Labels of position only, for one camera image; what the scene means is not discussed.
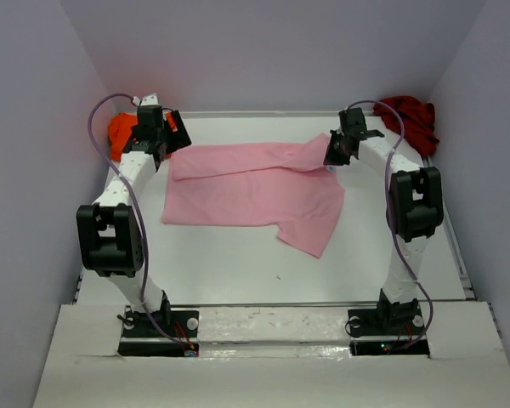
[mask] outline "orange cloth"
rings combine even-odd
[[[138,118],[128,113],[120,113],[111,119],[108,125],[108,139],[111,142],[110,158],[116,162],[121,161],[122,150],[132,133],[131,127],[138,124]]]

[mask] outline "cable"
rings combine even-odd
[[[408,342],[411,342],[411,338],[413,336],[413,333],[411,332],[411,328],[410,328],[410,325],[408,323],[406,323],[406,330],[408,331]]]
[[[419,336],[417,336],[412,342],[408,342],[407,344],[397,348],[396,350],[393,350],[393,351],[399,351],[399,350],[402,350],[402,349],[407,349],[410,346],[416,344],[427,333],[428,328],[431,326],[431,323],[433,322],[433,316],[434,316],[433,299],[431,299],[431,297],[428,295],[428,293],[425,290],[425,288],[423,287],[423,285],[417,280],[416,274],[414,273],[414,271],[411,268],[410,264],[406,260],[404,254],[400,250],[400,246],[399,246],[399,241],[397,239],[397,235],[394,233],[395,230],[396,230],[396,225],[395,225],[394,217],[393,217],[393,208],[391,207],[392,206],[392,202],[391,202],[391,199],[389,197],[389,178],[390,178],[390,174],[389,173],[390,173],[391,161],[393,159],[394,153],[399,148],[399,145],[402,143],[402,141],[405,139],[405,124],[402,121],[402,118],[400,117],[399,113],[397,113],[397,111],[395,109],[393,109],[388,104],[384,104],[383,102],[380,102],[379,100],[371,100],[371,99],[360,100],[360,101],[354,102],[353,104],[348,106],[347,110],[353,108],[356,105],[361,105],[361,104],[376,104],[376,105],[383,106],[383,107],[389,109],[391,111],[391,113],[393,113],[393,115],[399,121],[399,125],[400,125],[399,140],[397,140],[397,142],[393,145],[393,147],[391,148],[391,151],[389,152],[388,159],[387,159],[387,161],[385,163],[385,173],[384,173],[384,176],[383,176],[383,180],[384,180],[384,184],[385,184],[384,185],[384,189],[385,189],[385,203],[386,203],[386,206],[387,206],[386,215],[387,215],[387,219],[388,219],[388,223],[389,223],[389,228],[391,229],[391,236],[393,237],[394,249],[397,252],[397,254],[399,255],[400,261],[402,262],[402,264],[405,266],[406,270],[408,271],[408,275],[410,275],[410,277],[413,279],[413,281],[416,282],[417,287],[419,287],[419,290],[423,293],[423,296],[427,299],[427,303],[428,303],[428,319],[427,319],[427,324],[425,325],[425,327],[423,327],[423,330],[419,334]]]
[[[184,343],[179,341],[178,339],[173,338],[172,336],[166,334],[161,329],[159,324],[156,322],[156,320],[151,315],[150,310],[145,305],[145,287],[147,286],[147,280],[149,278],[149,271],[150,271],[150,259],[149,259],[150,250],[149,250],[149,245],[148,245],[148,240],[147,240],[147,231],[145,229],[144,217],[142,217],[142,211],[139,208],[138,199],[136,198],[136,194],[134,193],[133,186],[130,184],[130,182],[127,180],[127,178],[125,178],[121,174],[121,172],[117,168],[116,164],[108,157],[108,155],[106,154],[106,152],[104,151],[102,146],[100,146],[98,144],[98,142],[96,141],[96,139],[94,138],[94,135],[93,135],[94,114],[99,109],[99,107],[102,106],[105,102],[107,102],[110,99],[118,98],[118,97],[128,98],[130,100],[130,103],[134,105],[133,96],[131,96],[127,93],[112,93],[111,95],[108,95],[105,98],[103,98],[98,104],[96,104],[94,106],[94,108],[91,110],[91,113],[89,113],[89,115],[88,115],[88,119],[87,119],[88,137],[91,139],[91,142],[93,143],[93,146],[96,149],[96,151],[99,153],[99,155],[105,160],[106,163],[108,163],[111,170],[113,170],[113,173],[115,173],[117,175],[117,177],[123,182],[123,184],[125,184],[125,187],[127,187],[127,190],[128,190],[128,195],[130,196],[130,199],[133,202],[134,212],[136,213],[136,217],[138,218],[139,228],[140,228],[140,232],[142,235],[142,250],[144,251],[144,258],[145,258],[144,277],[142,280],[142,288],[141,288],[140,294],[139,294],[139,300],[142,304],[142,308],[144,309],[144,312],[147,315],[147,318],[149,319],[151,324],[155,327],[155,330],[157,330],[159,332],[159,334],[161,334],[163,337],[167,338],[168,340],[181,345]]]

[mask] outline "red wire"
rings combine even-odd
[[[408,339],[408,343],[411,342],[411,338],[413,337],[413,333],[411,332],[410,325],[406,323],[406,330],[408,331],[408,334],[410,335],[410,338]]]
[[[195,346],[193,346],[193,343],[190,342],[189,338],[185,334],[184,328],[179,324],[178,321],[176,321],[176,325],[178,326],[178,329],[181,331],[181,334],[183,334],[184,339],[187,341],[187,343],[190,345],[191,349],[195,349]]]
[[[176,332],[176,337],[177,337],[177,338],[178,338],[178,340],[179,340],[179,338],[181,337],[181,334],[179,333],[178,328],[177,328],[177,327],[174,327],[174,328],[173,328],[173,330]],[[182,349],[183,351],[185,351],[184,343],[183,343],[183,342],[181,342],[179,345],[181,346],[181,349]]]

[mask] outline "cloth fold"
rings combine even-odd
[[[343,187],[323,166],[329,137],[305,144],[191,146],[172,156],[165,224],[277,224],[278,238],[319,258],[336,227]]]

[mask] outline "robotic arm base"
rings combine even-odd
[[[346,332],[351,337],[397,337],[405,335],[410,327],[412,335],[422,332],[422,312],[417,299],[409,303],[390,303],[380,291],[380,299],[375,309],[348,310]]]

